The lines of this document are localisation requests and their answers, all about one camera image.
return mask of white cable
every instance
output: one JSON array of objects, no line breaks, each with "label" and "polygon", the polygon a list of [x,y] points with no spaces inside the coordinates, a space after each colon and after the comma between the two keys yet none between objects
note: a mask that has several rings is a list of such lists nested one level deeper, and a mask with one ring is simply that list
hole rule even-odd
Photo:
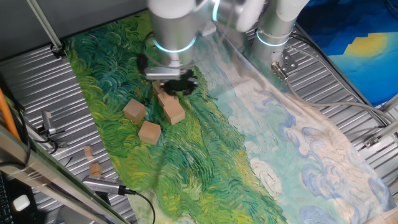
[{"label": "white cable", "polygon": [[315,55],[310,54],[309,52],[305,51],[305,49],[300,49],[296,46],[290,45],[290,44],[286,44],[286,46],[290,49],[293,50],[298,50],[299,52],[306,54],[312,58],[314,58],[315,60],[317,60],[318,62],[320,62],[327,70],[328,72],[335,78],[335,80],[351,95],[353,95],[358,101],[364,103],[359,97],[357,97],[354,93],[352,93],[349,89],[347,89],[347,87],[345,87],[340,81],[339,79],[335,76],[335,74],[333,72],[331,72],[331,70],[325,65],[325,63],[323,63],[320,59],[318,59]]},{"label": "white cable", "polygon": [[[290,90],[292,91],[292,93],[297,96],[298,98],[302,99],[297,93],[296,91],[293,89],[292,84],[290,84],[289,80],[285,80],[286,85],[288,86],[288,88],[290,88]],[[365,108],[367,110],[371,110],[375,113],[377,113],[379,116],[382,116],[383,118],[386,118],[388,121],[390,121],[391,123],[393,123],[395,120],[392,119],[389,115],[385,114],[385,112],[376,109],[372,106],[363,104],[363,103],[357,103],[357,102],[335,102],[335,103],[310,103],[308,101],[306,101],[310,106],[313,107],[328,107],[328,106],[343,106],[343,105],[348,105],[348,106],[358,106],[358,107],[362,107]]]},{"label": "white cable", "polygon": [[[339,79],[336,78],[335,74],[334,74],[333,72],[331,72],[331,70],[325,65],[325,63],[323,63],[320,59],[316,58],[316,56],[312,55],[312,54],[309,53],[309,52],[306,52],[305,49],[300,49],[300,48],[298,48],[298,47],[296,47],[296,46],[293,46],[293,45],[290,45],[290,44],[286,44],[286,46],[287,46],[288,48],[290,48],[290,49],[298,50],[299,52],[301,52],[301,53],[303,53],[303,54],[306,54],[306,55],[310,56],[311,58],[313,58],[313,59],[317,60],[318,62],[320,62],[320,63],[329,71],[329,73],[331,73],[331,75],[335,78],[335,80],[337,80],[337,82],[338,82],[348,93],[350,93],[350,94],[353,95],[358,101],[360,101],[360,103],[358,103],[358,105],[357,105],[357,103],[355,103],[355,105],[351,104],[352,106],[359,106],[359,105],[368,106],[368,105],[364,104],[364,102],[363,102],[360,98],[358,98],[354,93],[352,93],[349,89],[347,89],[347,87],[345,87],[345,86],[339,81]],[[344,105],[347,105],[346,103],[349,103],[349,102],[336,102],[336,103],[344,103]],[[374,111],[374,110],[371,110],[371,111],[375,112],[376,115],[378,115],[378,116],[382,116],[382,117],[388,119],[390,122],[391,122],[391,121],[394,122],[394,119],[392,119],[389,115],[385,114],[385,113],[382,112],[381,110],[378,110],[378,109],[375,109],[375,110],[377,110],[377,112]]]}]

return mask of blue fabric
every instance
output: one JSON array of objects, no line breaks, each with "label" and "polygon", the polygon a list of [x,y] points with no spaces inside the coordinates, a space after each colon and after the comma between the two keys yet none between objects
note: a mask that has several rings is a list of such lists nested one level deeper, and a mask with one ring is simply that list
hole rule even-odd
[{"label": "blue fabric", "polygon": [[[398,0],[391,2],[398,6]],[[398,17],[398,12],[390,11]],[[398,20],[388,13],[383,0],[311,0],[297,21],[373,105],[398,94],[398,63],[394,63],[398,62],[398,39],[389,38],[377,56],[344,54],[357,37],[370,33],[397,37]]]}]

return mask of yellow painted shape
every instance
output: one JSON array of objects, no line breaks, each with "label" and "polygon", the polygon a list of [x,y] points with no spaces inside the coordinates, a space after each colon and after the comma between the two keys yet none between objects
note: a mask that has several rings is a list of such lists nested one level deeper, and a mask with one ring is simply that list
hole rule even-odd
[{"label": "yellow painted shape", "polygon": [[369,34],[368,37],[357,37],[349,44],[344,54],[357,57],[372,57],[380,54],[386,48],[387,35],[385,33]]}]

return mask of painted cloth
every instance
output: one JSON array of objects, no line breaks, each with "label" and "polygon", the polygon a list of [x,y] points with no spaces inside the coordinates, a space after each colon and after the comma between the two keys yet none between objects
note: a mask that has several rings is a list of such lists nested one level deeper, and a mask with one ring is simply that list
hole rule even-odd
[{"label": "painted cloth", "polygon": [[[211,55],[195,67],[199,87],[179,96],[185,119],[171,126],[137,71],[148,32],[142,12],[72,37],[68,56],[116,172],[152,201],[156,223],[363,223],[395,207],[331,121],[216,36],[195,44]],[[156,146],[124,116],[132,98],[161,126]],[[152,223],[147,202],[129,199],[138,222]]]}]

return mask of green painted fabric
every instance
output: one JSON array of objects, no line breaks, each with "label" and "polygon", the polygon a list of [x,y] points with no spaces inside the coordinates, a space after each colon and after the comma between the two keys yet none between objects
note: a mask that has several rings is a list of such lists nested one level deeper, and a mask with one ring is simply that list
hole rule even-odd
[{"label": "green painted fabric", "polygon": [[[137,71],[150,31],[149,13],[142,12],[68,40],[73,71],[121,180],[150,197],[157,223],[285,223],[251,170],[244,136],[219,111],[197,68],[199,87],[179,97],[186,117],[169,124],[151,82]],[[143,120],[161,126],[156,146],[139,140],[142,122],[124,116],[130,99],[146,106]],[[145,202],[133,207],[139,222],[152,221]]]}]

